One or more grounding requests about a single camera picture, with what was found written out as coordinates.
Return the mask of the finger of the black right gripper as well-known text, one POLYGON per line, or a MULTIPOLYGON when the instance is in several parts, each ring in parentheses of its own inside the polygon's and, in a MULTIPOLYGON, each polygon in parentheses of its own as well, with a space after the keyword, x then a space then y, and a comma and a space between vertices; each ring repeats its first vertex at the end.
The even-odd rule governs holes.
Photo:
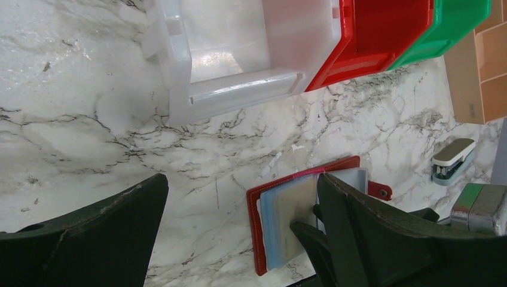
POLYGON ((331 252, 324 233, 299 221, 292 222, 290 228, 305 249, 320 283, 324 286, 337 286, 331 252))

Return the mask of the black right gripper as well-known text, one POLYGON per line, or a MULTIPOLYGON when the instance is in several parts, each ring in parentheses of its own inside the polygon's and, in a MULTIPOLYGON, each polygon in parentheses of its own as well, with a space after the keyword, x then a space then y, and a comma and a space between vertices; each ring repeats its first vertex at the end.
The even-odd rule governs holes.
POLYGON ((319 176, 317 193, 328 250, 316 272, 324 286, 506 285, 504 185, 467 184, 450 212, 453 228, 329 174, 319 176))

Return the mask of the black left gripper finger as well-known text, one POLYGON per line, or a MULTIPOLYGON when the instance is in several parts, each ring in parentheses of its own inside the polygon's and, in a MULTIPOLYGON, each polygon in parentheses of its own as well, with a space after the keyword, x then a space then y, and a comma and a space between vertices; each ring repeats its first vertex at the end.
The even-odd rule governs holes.
POLYGON ((57 218, 1 233, 2 286, 142 286, 169 193, 156 174, 57 218))

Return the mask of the red leather card holder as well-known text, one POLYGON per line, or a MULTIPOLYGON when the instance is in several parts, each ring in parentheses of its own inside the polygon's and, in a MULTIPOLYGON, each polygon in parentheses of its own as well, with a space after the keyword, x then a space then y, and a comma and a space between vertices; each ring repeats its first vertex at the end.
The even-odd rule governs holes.
POLYGON ((368 170, 360 163, 360 157, 354 155, 293 173, 247 191, 257 275, 263 276, 270 270, 280 268, 304 252, 289 228, 291 221, 300 219, 325 231, 323 222, 312 211, 319 202, 317 179, 321 173, 330 173, 369 196, 391 200, 391 187, 370 181, 368 170))

